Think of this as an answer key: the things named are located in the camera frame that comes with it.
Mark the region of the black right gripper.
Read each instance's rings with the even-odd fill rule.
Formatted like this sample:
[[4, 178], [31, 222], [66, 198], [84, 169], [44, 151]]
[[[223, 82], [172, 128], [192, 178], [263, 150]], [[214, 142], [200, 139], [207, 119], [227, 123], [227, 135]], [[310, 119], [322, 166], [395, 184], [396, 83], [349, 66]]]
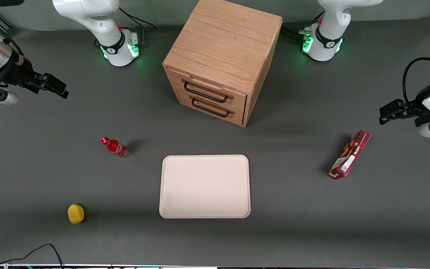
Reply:
[[66, 90], [66, 84], [49, 73], [38, 73], [34, 71], [31, 62], [25, 57], [12, 56], [5, 66], [5, 73], [0, 87], [14, 85], [23, 87], [33, 93], [39, 91], [48, 91], [67, 99], [69, 92]]

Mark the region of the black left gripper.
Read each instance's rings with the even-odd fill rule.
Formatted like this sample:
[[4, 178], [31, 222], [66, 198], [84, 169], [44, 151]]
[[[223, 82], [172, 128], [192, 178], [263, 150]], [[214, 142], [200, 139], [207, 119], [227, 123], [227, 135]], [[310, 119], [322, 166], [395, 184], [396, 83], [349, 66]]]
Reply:
[[424, 100], [425, 98], [415, 98], [409, 101], [405, 98], [404, 102], [402, 99], [394, 99], [379, 109], [379, 124], [384, 125], [389, 121], [404, 119], [405, 111], [408, 118], [415, 118], [416, 127], [430, 124], [430, 110], [423, 104]]

